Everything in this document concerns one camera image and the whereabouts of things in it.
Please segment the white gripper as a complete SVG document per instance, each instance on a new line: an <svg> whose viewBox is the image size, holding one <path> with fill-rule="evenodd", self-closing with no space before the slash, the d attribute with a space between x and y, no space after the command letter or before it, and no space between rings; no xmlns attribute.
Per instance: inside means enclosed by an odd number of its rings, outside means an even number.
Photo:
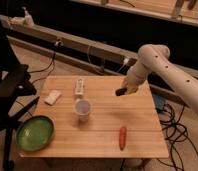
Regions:
<svg viewBox="0 0 198 171"><path fill-rule="evenodd" d="M141 63L135 63L127 71L127 75L124 79L124 85L126 86L125 94L132 94L138 91L138 86L143 84L149 75L149 70Z"/></svg>

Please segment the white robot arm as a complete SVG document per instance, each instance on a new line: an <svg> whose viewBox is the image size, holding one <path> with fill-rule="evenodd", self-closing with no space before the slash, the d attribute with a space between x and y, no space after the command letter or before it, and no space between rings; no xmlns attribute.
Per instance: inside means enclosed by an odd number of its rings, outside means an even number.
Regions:
<svg viewBox="0 0 198 171"><path fill-rule="evenodd" d="M122 87L134 93L152 72L160 76L179 97L198 114L198 80L168 61L165 45L147 44L138 50L137 62L127 71Z"/></svg>

